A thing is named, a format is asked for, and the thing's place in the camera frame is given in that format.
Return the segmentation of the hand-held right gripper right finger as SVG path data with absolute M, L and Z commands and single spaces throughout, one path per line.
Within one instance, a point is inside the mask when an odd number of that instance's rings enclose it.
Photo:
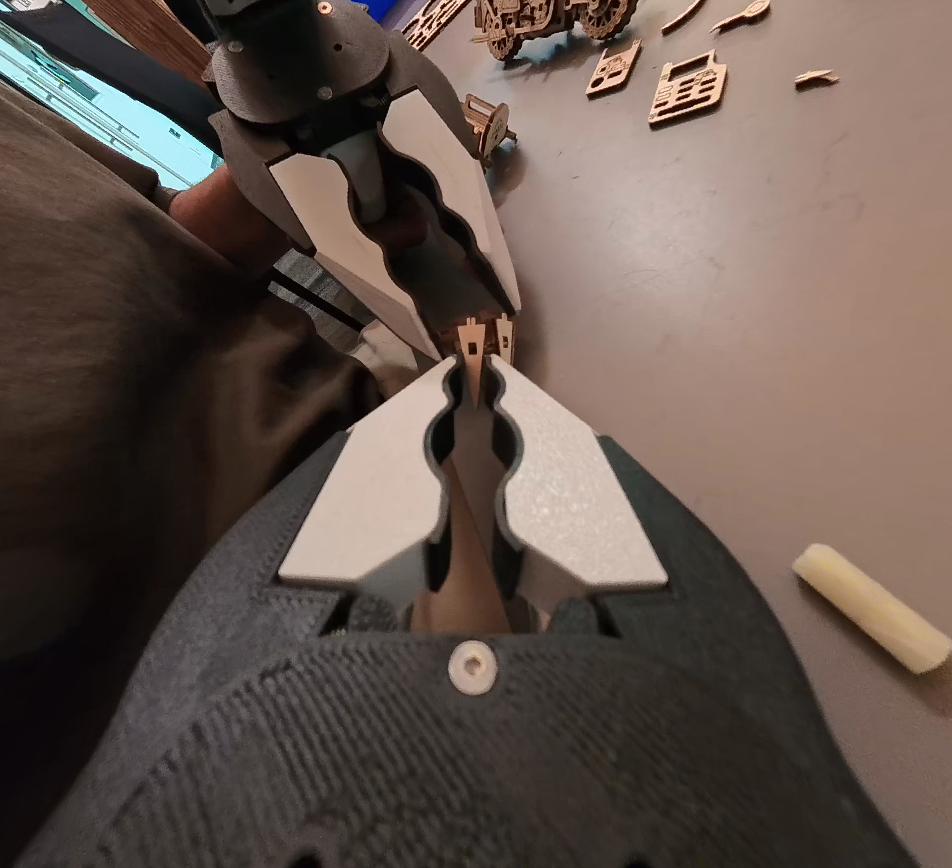
M 492 567 L 504 600 L 552 616 L 564 600 L 667 587 L 600 436 L 499 355 L 491 356 Z

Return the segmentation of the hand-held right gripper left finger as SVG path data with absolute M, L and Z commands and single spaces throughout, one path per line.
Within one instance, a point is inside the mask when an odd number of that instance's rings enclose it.
M 279 580 L 385 600 L 398 617 L 439 585 L 455 409 L 450 356 L 352 425 Z

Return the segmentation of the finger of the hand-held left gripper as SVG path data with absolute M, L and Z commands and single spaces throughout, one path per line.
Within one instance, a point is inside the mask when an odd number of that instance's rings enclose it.
M 452 88 L 412 88 L 389 103 L 381 138 L 397 161 L 422 175 L 440 226 L 470 264 L 477 282 L 507 314 L 521 294 L 472 126 Z
M 442 358 L 411 295 L 391 276 L 384 249 L 358 226 L 340 164 L 294 153 L 269 168 L 314 247 L 317 262 L 405 343 Z

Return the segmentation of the small wooden wedge piece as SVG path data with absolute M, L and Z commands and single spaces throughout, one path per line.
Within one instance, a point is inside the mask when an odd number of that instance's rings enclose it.
M 460 352 L 463 356 L 468 388 L 474 408 L 480 403 L 482 365 L 485 352 L 486 324 L 469 316 L 457 327 Z

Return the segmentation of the person's left forearm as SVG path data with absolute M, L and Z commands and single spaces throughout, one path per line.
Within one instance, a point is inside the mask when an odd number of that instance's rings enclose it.
M 288 238 L 249 202 L 225 163 L 176 193 L 169 216 L 233 267 L 259 277 L 290 248 Z

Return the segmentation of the grey desk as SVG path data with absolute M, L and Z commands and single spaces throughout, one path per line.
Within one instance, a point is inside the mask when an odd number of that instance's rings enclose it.
M 510 106 L 496 203 L 521 369 L 714 530 L 783 621 L 856 773 L 950 866 L 950 678 L 905 672 L 792 563 L 834 547 L 950 633 L 950 0 L 641 0 L 625 89 L 578 34 L 499 66 L 468 8 L 427 48 Z M 720 106 L 649 127 L 716 50 Z M 834 86 L 794 79 L 833 69 Z

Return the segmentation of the person's left hand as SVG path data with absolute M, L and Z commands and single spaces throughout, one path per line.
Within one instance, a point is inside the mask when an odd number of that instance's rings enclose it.
M 440 228 L 440 222 L 433 202 L 410 184 L 387 184 L 385 198 L 383 216 L 364 222 L 363 229 L 383 248 L 387 259 L 394 261 L 421 246 L 432 230 Z

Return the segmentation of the small wooden wheel assembly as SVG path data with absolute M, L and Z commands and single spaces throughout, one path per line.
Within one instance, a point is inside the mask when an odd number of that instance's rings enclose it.
M 494 104 L 468 93 L 461 100 L 461 108 L 476 138 L 482 169 L 487 172 L 498 148 L 507 142 L 512 145 L 518 143 L 518 136 L 509 125 L 509 105 Z

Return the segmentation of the person's beige pants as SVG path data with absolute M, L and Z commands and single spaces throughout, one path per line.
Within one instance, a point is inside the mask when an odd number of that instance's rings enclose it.
M 435 365 L 435 361 L 418 355 L 418 350 L 379 320 L 361 330 L 349 355 L 370 372 L 384 401 L 399 394 Z

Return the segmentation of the small wooden rectangular panel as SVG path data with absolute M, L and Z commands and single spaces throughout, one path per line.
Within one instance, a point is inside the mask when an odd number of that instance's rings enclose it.
M 625 88 L 638 61 L 642 39 L 635 39 L 623 52 L 609 55 L 608 49 L 601 53 L 586 89 L 586 97 L 592 100 L 607 93 Z

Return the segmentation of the wooden keypad-like panel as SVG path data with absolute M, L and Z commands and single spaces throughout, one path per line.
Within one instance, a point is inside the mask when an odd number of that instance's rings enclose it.
M 681 62 L 668 62 L 649 109 L 649 127 L 659 128 L 720 106 L 728 67 L 717 60 L 716 50 Z

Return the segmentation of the person's brown shirt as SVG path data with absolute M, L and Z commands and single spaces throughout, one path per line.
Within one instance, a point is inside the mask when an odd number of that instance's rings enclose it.
M 1 135 L 6 664 L 147 613 L 383 399 L 153 169 L 7 84 Z

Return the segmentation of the cream wax stick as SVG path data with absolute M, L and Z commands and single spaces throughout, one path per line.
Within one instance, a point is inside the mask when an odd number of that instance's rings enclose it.
M 950 636 L 832 547 L 809 545 L 792 570 L 912 674 L 932 673 L 950 660 Z

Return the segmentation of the spoon-shaped wooden piece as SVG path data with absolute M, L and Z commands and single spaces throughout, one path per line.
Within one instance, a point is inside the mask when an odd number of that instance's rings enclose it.
M 711 35 L 721 35 L 729 30 L 753 25 L 761 19 L 768 16 L 771 10 L 771 0 L 754 0 L 743 10 L 717 22 L 709 33 Z

